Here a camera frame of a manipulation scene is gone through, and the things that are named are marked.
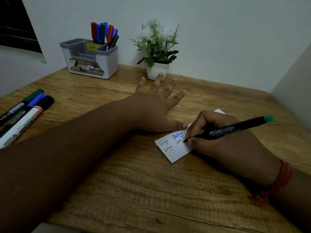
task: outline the yellow price tag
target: yellow price tag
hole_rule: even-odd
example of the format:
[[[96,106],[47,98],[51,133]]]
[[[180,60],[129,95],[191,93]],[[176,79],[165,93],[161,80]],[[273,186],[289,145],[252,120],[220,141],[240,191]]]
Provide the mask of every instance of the yellow price tag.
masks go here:
[[[86,44],[87,50],[90,50],[90,51],[93,51],[93,50],[95,50],[95,49],[97,49],[99,47],[100,47],[100,45],[95,45],[95,44],[90,44],[90,43]]]

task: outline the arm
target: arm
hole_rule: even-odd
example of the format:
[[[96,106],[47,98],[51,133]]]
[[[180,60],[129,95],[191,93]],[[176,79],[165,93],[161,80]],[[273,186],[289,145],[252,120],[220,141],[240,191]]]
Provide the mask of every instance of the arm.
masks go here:
[[[238,122],[235,117],[210,111],[202,111],[189,127],[186,138],[202,132],[207,123],[222,127]],[[268,186],[274,182],[281,168],[280,160],[267,150],[249,130],[227,134],[217,140],[191,138],[188,144],[199,153],[216,159],[228,170]],[[311,230],[311,176],[294,169],[293,176],[285,188],[271,196],[296,218],[304,227]]]
[[[157,93],[162,77],[147,93],[142,78],[134,95],[0,150],[0,232],[31,232],[90,165],[131,130],[185,129],[166,118],[185,92],[166,99],[176,80]]]

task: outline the white marker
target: white marker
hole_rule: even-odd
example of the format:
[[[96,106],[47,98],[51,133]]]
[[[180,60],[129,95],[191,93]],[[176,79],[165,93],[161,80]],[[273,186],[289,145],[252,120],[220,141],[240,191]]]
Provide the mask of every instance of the white marker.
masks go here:
[[[12,144],[32,122],[54,103],[51,96],[45,96],[36,106],[34,106],[24,117],[21,118],[10,130],[0,138],[0,149]]]

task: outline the desk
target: desk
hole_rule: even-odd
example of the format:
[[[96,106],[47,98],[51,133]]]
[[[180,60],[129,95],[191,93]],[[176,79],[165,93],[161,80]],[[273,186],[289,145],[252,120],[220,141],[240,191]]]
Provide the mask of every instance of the desk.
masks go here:
[[[0,112],[38,88],[55,98],[21,141],[131,95],[143,76],[145,70],[122,65],[109,80],[62,69],[0,98]],[[161,88],[173,76],[168,74]],[[177,79],[173,94],[180,90],[187,94],[169,112],[170,119],[191,123],[201,110],[215,109],[239,120],[272,114],[275,121],[251,130],[278,157],[311,173],[310,131],[268,93]],[[146,87],[152,82],[146,80]],[[252,205],[240,180],[194,152],[170,164],[154,144],[166,134],[134,132],[124,137],[96,162],[47,222],[87,232],[299,232],[273,207]]]

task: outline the fingernail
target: fingernail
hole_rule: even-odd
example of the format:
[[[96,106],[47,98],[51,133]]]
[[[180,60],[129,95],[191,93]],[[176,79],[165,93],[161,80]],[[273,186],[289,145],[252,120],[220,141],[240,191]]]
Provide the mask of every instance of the fingernail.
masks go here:
[[[188,140],[188,145],[192,146],[192,139]]]

